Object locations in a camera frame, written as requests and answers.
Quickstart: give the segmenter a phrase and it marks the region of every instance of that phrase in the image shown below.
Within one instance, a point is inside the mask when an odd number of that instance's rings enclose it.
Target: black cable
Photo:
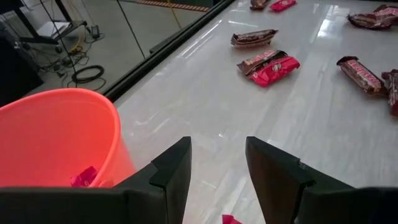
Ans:
[[[86,9],[86,12],[87,12],[87,14],[88,14],[88,17],[90,17],[91,23],[92,23],[93,25],[95,25],[94,19],[92,18],[92,16],[91,16],[90,13],[88,12],[88,9],[87,9],[87,7],[86,7],[86,4],[85,4],[84,0],[81,0],[81,3],[83,4],[83,7]]]
[[[129,19],[128,19],[127,16],[126,16],[126,13],[124,13],[124,10],[123,10],[123,8],[122,8],[122,5],[120,5],[119,0],[116,0],[116,2],[118,2],[118,5],[119,5],[119,7],[120,7],[120,10],[121,10],[122,13],[123,13],[124,19],[126,20],[127,25],[130,27],[130,31],[131,31],[132,35],[134,36],[134,39],[135,39],[136,42],[137,42],[138,48],[139,48],[139,50],[141,51],[142,56],[143,56],[144,59],[145,59],[144,52],[142,51],[141,46],[139,45],[139,42],[138,42],[137,37],[136,37],[136,34],[135,34],[134,31],[132,30],[132,27],[131,27],[131,25],[130,25]]]
[[[81,74],[82,72],[85,72],[87,70],[91,70],[91,69],[98,69],[99,72],[92,77],[78,78],[79,74]],[[94,80],[102,80],[103,83],[101,84],[101,86],[96,88],[95,90],[93,90],[93,91],[97,91],[100,88],[104,87],[106,84],[106,80],[104,78],[101,78],[101,76],[104,74],[104,72],[105,72],[105,69],[101,65],[92,65],[89,67],[82,68],[72,75],[72,81],[67,83],[67,87],[70,88],[71,83],[75,83],[75,88],[78,88],[78,84],[86,84],[86,83],[92,82]]]

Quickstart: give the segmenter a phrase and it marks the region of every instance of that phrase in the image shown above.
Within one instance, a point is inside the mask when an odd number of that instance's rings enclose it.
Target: gray floor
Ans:
[[[137,169],[183,136],[192,137],[192,178],[184,223],[264,223],[244,154],[256,136],[354,187],[398,187],[398,120],[336,62],[355,55],[376,75],[397,68],[398,27],[359,29],[347,14],[381,2],[306,0],[279,14],[237,0],[117,102]],[[235,50],[234,32],[278,29],[271,46]],[[261,88],[237,63],[281,49],[301,66]]]
[[[91,19],[87,15],[81,1],[70,1],[74,3],[84,20],[86,20],[90,26],[92,24]],[[25,0],[25,2],[30,10],[24,8],[23,11],[36,29],[49,21],[48,15],[45,13],[42,5],[39,4],[39,0]],[[45,7],[52,14],[51,1],[45,0],[43,2],[45,3]],[[102,65],[105,68],[103,78],[106,79],[107,84],[98,90],[99,92],[102,92],[116,80],[121,78],[122,75],[141,62],[143,60],[143,56],[139,51],[136,41],[134,40],[116,1],[85,0],[85,4],[94,22],[99,25],[100,31],[106,35],[103,40],[94,43],[88,52],[88,55],[90,56],[88,65]],[[72,17],[79,19],[80,16],[75,9],[72,10],[68,1],[64,0],[64,5],[67,7]],[[121,5],[126,12],[127,18],[137,35],[137,40],[146,57],[149,55],[150,48],[178,31],[178,25],[168,8],[146,6],[129,2],[121,2]],[[55,9],[55,18],[63,19],[55,3],[53,4],[53,8]],[[175,9],[175,12],[183,26],[193,22],[203,14],[202,12],[185,11],[181,9]],[[13,28],[15,28],[15,30],[18,31],[18,33],[20,33],[20,35],[28,34],[28,31],[17,17],[11,13],[6,14],[5,16],[8,18],[8,22],[13,26]],[[64,38],[67,48],[72,48],[76,44],[79,35],[84,36],[84,30],[82,27],[78,31],[74,31]],[[82,46],[83,48],[88,47],[87,44],[82,44]],[[52,45],[40,44],[34,45],[34,47],[45,52],[49,52],[50,54],[56,54]],[[46,57],[44,57],[43,54],[37,54],[36,57],[41,65],[48,64],[49,61],[53,61],[57,58],[52,55],[46,55]],[[62,79],[59,78],[56,73],[41,73],[40,76],[45,81],[45,84],[33,90],[29,94],[62,87]],[[70,78],[67,78],[63,82],[64,86],[69,81]],[[86,85],[80,85],[80,87],[95,89],[100,85],[101,80],[96,80]]]

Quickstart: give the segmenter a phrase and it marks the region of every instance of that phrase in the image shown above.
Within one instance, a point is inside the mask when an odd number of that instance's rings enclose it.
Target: pink wrapper on floor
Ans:
[[[242,224],[234,219],[232,215],[223,215],[223,224]]]

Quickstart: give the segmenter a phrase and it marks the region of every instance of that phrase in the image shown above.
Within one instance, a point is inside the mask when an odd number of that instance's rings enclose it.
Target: candy bar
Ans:
[[[269,84],[280,80],[293,69],[299,68],[299,66],[300,63],[295,58],[288,56],[271,61],[264,68],[253,72],[250,78],[258,85],[266,87]]]
[[[250,0],[251,10],[263,10],[271,0]]]
[[[231,44],[238,49],[269,45],[277,30],[262,30],[246,34],[233,34]]]
[[[398,117],[398,69],[391,72],[382,72],[381,77],[386,80],[389,91],[388,104],[391,107],[391,114]]]
[[[281,50],[267,50],[263,54],[260,54],[254,58],[244,60],[237,64],[238,68],[244,73],[245,76],[255,72],[264,66],[266,66],[272,60],[276,60],[282,57],[286,57],[287,54]]]
[[[398,7],[397,6],[387,6],[385,4],[379,6],[373,11],[379,17],[395,17],[392,25],[398,25]]]
[[[388,29],[398,25],[398,7],[381,5],[372,13],[348,15],[347,19],[356,27]]]
[[[373,30],[388,29],[392,26],[395,17],[378,16],[374,13],[348,15],[347,19],[356,27]]]
[[[296,4],[296,0],[280,0],[269,6],[272,10],[280,12]]]
[[[337,61],[337,65],[367,94],[387,96],[387,88],[384,86],[383,81],[359,63],[357,57],[345,56]]]

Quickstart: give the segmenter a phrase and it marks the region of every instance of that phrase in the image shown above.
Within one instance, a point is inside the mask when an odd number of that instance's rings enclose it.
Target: glossy white surface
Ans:
[[[364,30],[345,19],[380,4],[298,0],[276,14],[236,1],[116,102],[138,169],[182,136],[192,137],[184,223],[221,223],[222,213],[245,224],[265,222],[246,165],[246,136],[355,187],[398,186],[398,121],[386,100],[366,96],[336,66],[355,55],[376,75],[398,68],[398,27]],[[230,46],[234,32],[261,29],[279,29],[270,47]],[[270,48],[302,66],[261,88],[236,64]]]

